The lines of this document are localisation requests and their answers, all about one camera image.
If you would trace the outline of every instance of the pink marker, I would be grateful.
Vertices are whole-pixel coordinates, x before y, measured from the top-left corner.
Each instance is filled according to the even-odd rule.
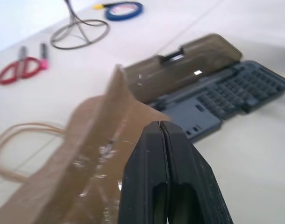
[[[47,45],[45,43],[41,43],[41,69],[48,69]]]

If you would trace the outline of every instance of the translucent brown lid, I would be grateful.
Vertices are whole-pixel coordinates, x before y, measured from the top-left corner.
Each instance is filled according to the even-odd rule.
[[[179,47],[167,56],[153,56],[125,68],[129,89],[147,103],[201,77],[240,61],[241,52],[217,34]]]

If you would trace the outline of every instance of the table surface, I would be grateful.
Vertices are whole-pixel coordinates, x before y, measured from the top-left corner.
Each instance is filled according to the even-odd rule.
[[[285,0],[142,0],[145,12],[124,22],[110,22],[109,35],[97,44],[72,51],[50,47],[50,69],[34,78],[0,86],[0,133],[24,122],[64,127],[75,107],[100,95],[115,64],[129,65],[180,44],[218,33],[244,59],[261,63],[285,77]],[[103,18],[85,10],[83,19]],[[49,42],[56,24],[0,52],[0,69],[16,60],[21,45],[39,57],[39,43]],[[84,28],[89,35],[100,30]],[[78,42],[70,38],[65,44]],[[25,133],[6,145],[0,164],[31,175],[61,144],[59,137]],[[221,130],[195,143],[212,166],[236,224],[285,224],[285,95],[248,115],[238,115]],[[20,184],[0,177],[0,206]]]
[[[70,0],[75,11],[97,0]],[[0,1],[0,51],[69,16],[64,0]]]

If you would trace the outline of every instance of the marker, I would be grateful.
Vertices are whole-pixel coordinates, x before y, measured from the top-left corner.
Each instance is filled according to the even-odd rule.
[[[93,6],[93,9],[98,10],[98,9],[108,8],[121,3],[128,3],[128,1],[113,2],[108,4],[97,4]]]
[[[41,43],[41,69],[48,69],[47,45],[45,43]]]

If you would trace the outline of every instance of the scissors handle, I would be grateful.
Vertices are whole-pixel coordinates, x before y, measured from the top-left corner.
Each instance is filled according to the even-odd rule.
[[[30,62],[35,62],[37,64],[37,67],[32,71],[28,71]],[[36,75],[41,70],[40,64],[41,62],[34,57],[26,57],[23,61],[17,61],[9,64],[0,72],[0,85],[11,84],[16,82],[19,78],[26,79]],[[11,70],[13,71],[12,76],[4,78]]]

